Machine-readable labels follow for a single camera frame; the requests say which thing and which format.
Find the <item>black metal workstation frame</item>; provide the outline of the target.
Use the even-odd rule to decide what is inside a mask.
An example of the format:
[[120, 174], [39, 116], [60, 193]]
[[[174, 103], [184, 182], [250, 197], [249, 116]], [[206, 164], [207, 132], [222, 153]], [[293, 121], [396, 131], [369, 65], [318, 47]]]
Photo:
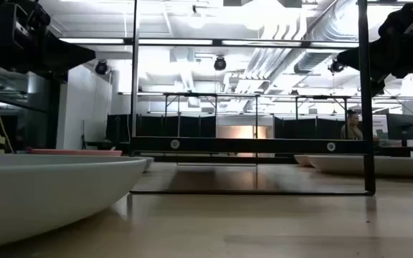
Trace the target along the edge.
[[168, 115], [168, 107], [170, 103], [168, 103], [168, 97], [169, 96], [174, 96], [173, 101], [177, 101], [178, 104], [180, 104], [180, 99], [181, 97], [196, 97], [196, 98], [205, 98], [206, 100], [209, 100], [210, 97], [214, 98], [214, 103], [212, 103], [212, 106], [214, 107], [214, 112], [209, 113], [210, 115], [213, 114], [215, 117], [215, 130], [216, 133], [218, 133], [218, 104], [219, 101], [218, 99], [220, 97], [228, 97], [228, 98], [251, 98], [256, 101], [258, 101], [258, 98], [260, 97], [259, 94], [226, 94], [226, 93], [201, 93], [201, 92], [165, 92], [163, 94], [165, 96], [165, 109], [163, 112], [163, 116], [166, 118]]
[[346, 95], [296, 95], [294, 97], [295, 101], [295, 119], [299, 120], [299, 107], [303, 104], [299, 102], [299, 99], [304, 100], [332, 100], [337, 103], [340, 107], [344, 109], [344, 119], [347, 120], [348, 117], [348, 99], [349, 96]]

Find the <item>black partition screen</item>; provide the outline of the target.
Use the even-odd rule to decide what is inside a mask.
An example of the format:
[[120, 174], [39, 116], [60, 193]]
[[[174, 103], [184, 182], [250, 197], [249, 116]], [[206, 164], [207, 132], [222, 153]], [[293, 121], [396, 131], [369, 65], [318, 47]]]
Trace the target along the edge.
[[[106, 126], [106, 139], [128, 142], [132, 115], [109, 115]], [[188, 137], [215, 138], [216, 118], [189, 116], [136, 116], [138, 137]]]
[[321, 118], [289, 120], [274, 117], [275, 138], [282, 139], [334, 139], [339, 140], [343, 121]]

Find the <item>light blue plate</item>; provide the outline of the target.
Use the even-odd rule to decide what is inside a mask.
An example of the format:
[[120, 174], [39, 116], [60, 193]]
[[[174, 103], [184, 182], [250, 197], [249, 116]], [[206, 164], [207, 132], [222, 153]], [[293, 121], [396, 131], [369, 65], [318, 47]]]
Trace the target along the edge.
[[0, 154], [0, 246], [112, 206], [145, 167], [143, 158]]

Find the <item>long fluorescent light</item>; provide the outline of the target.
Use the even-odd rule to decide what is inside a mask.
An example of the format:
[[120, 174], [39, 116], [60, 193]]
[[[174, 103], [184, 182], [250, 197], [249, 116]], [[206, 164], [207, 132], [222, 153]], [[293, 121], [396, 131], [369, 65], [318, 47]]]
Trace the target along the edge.
[[71, 44], [124, 44], [121, 38], [60, 38], [63, 42]]
[[208, 39], [140, 39], [139, 44], [143, 46], [210, 46], [212, 40]]

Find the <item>silver ventilation duct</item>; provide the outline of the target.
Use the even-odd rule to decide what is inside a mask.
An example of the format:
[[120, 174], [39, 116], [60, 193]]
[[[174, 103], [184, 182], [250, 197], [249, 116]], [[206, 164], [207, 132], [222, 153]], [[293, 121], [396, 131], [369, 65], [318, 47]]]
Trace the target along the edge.
[[[309, 41], [356, 41], [358, 39], [357, 0], [335, 0], [327, 12], [304, 36]], [[330, 57], [329, 53], [305, 51], [294, 65], [295, 73], [307, 74]]]

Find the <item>person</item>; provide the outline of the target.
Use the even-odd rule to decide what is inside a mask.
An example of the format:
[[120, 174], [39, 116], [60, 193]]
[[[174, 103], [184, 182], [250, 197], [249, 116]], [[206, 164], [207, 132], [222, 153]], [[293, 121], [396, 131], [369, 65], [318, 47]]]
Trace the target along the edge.
[[346, 124], [341, 128], [342, 140], [363, 140], [363, 134], [358, 127], [359, 116], [353, 110], [347, 110]]

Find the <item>black computer monitor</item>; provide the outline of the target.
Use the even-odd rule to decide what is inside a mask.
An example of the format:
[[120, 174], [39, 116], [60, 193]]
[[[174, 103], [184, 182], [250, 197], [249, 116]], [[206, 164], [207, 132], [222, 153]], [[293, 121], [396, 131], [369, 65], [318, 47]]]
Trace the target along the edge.
[[413, 140], [413, 115], [387, 114], [389, 140]]

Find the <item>pink plate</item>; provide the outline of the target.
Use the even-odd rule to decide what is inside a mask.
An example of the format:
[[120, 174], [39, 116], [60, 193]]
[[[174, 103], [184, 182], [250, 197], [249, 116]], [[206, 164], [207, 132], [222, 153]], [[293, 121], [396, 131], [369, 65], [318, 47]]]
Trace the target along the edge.
[[121, 150], [63, 150], [63, 149], [31, 149], [36, 155], [78, 155], [78, 156], [121, 156]]

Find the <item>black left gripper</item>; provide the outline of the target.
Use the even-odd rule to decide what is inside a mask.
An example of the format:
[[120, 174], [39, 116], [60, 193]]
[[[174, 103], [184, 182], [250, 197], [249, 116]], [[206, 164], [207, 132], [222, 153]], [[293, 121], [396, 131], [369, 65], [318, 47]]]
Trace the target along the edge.
[[69, 70], [95, 58], [95, 51], [64, 42], [49, 30], [33, 40], [22, 38], [21, 46], [16, 42], [4, 45], [0, 39], [0, 67], [22, 74], [45, 74], [48, 80], [65, 80]]

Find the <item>peach plate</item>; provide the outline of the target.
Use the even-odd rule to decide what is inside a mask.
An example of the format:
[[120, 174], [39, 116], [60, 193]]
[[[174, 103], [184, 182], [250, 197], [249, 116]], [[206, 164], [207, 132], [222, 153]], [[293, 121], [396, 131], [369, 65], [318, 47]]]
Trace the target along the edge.
[[[363, 156], [308, 156], [315, 170], [349, 176], [363, 176]], [[376, 177], [413, 178], [413, 158], [375, 156], [374, 172]]]

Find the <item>black aluminium table frame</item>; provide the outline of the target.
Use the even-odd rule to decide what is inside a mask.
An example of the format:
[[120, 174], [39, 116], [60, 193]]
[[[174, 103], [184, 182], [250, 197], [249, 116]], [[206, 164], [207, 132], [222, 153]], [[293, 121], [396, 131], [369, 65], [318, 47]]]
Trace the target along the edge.
[[242, 163], [242, 164], [297, 164], [293, 156], [231, 157], [231, 156], [152, 156], [155, 162], [166, 163]]

